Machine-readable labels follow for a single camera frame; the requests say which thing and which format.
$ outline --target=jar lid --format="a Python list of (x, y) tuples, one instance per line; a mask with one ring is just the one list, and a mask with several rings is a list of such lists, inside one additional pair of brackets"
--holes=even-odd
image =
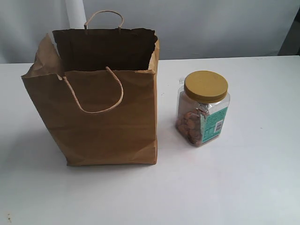
[(227, 95), (227, 80), (211, 71), (195, 71), (184, 81), (184, 91), (191, 99), (200, 103), (215, 103)]

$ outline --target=bag handle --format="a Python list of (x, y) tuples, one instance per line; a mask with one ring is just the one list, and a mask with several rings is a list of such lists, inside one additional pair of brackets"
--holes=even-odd
[(97, 15), (98, 13), (104, 13), (104, 12), (110, 12), (110, 13), (115, 13), (115, 14), (119, 15), (119, 16), (121, 17), (121, 19), (122, 19), (122, 22), (121, 22), (121, 24), (118, 26), (118, 28), (119, 28), (119, 30), (121, 29), (121, 26), (122, 26), (123, 23), (124, 23), (124, 18), (122, 17), (122, 15), (121, 15), (120, 13), (118, 13), (118, 12), (116, 12), (116, 11), (111, 11), (111, 10), (101, 10), (101, 11), (95, 12), (95, 13), (90, 17), (90, 19), (89, 19), (87, 22), (84, 23), (83, 26), (84, 26), (85, 32), (87, 32), (88, 24), (89, 24), (89, 22), (91, 22), (91, 20), (93, 19), (93, 17), (94, 17), (95, 15)]
[(117, 78), (116, 74), (114, 74), (114, 72), (113, 72), (109, 67), (105, 67), (105, 68), (106, 68), (107, 72), (110, 73), (110, 74), (113, 76), (113, 78), (116, 80), (116, 82), (119, 84), (119, 86), (120, 86), (120, 88), (121, 88), (121, 95), (120, 95), (119, 100), (118, 100), (114, 105), (112, 105), (111, 107), (109, 107), (109, 108), (107, 108), (107, 109), (101, 110), (101, 111), (89, 112), (89, 111), (84, 110), (84, 109), (81, 107), (81, 105), (80, 105), (80, 103), (79, 103), (79, 101), (78, 101), (78, 98), (76, 97), (76, 94), (75, 94), (75, 92), (74, 92), (74, 90), (73, 90), (71, 84), (69, 83), (67, 77), (66, 77), (66, 76), (63, 77), (65, 83), (67, 84), (67, 86), (69, 87), (69, 89), (70, 89), (70, 91), (71, 91), (71, 93), (72, 93), (72, 95), (73, 95), (73, 98), (74, 98), (74, 100), (75, 100), (75, 102), (76, 102), (78, 108), (79, 108), (81, 111), (83, 111), (83, 112), (85, 112), (85, 113), (88, 113), (88, 114), (100, 114), (100, 113), (105, 113), (105, 112), (111, 111), (112, 109), (114, 109), (115, 107), (117, 107), (117, 106), (122, 102), (123, 95), (124, 95), (124, 90), (123, 90), (123, 86), (122, 86), (122, 84), (121, 84), (121, 81)]

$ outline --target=white table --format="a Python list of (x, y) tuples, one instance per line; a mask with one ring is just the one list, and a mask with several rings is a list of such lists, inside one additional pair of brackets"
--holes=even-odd
[[(299, 225), (300, 57), (164, 60), (158, 162), (67, 167), (20, 76), (0, 65), (0, 224)], [(221, 136), (191, 147), (174, 129), (179, 79), (229, 83)]]

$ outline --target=plastic jar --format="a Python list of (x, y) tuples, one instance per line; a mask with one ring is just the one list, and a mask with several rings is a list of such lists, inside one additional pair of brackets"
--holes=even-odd
[(189, 74), (179, 89), (176, 128), (194, 146), (201, 146), (221, 133), (230, 95), (228, 83), (211, 71)]

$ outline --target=barcode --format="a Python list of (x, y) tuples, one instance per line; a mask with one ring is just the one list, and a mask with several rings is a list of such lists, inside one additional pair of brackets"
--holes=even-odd
[(215, 132), (221, 130), (222, 129), (222, 125), (223, 125), (223, 120), (220, 120), (219, 122), (217, 122), (216, 126), (215, 126)]

